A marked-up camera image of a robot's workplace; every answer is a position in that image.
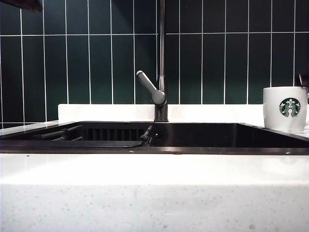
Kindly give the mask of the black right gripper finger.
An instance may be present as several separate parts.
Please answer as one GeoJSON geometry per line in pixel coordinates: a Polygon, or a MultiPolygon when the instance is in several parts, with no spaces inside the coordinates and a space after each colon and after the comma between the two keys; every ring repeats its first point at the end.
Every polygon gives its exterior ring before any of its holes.
{"type": "Polygon", "coordinates": [[[295,80],[295,85],[297,87],[309,87],[309,74],[300,73],[295,80]]]}

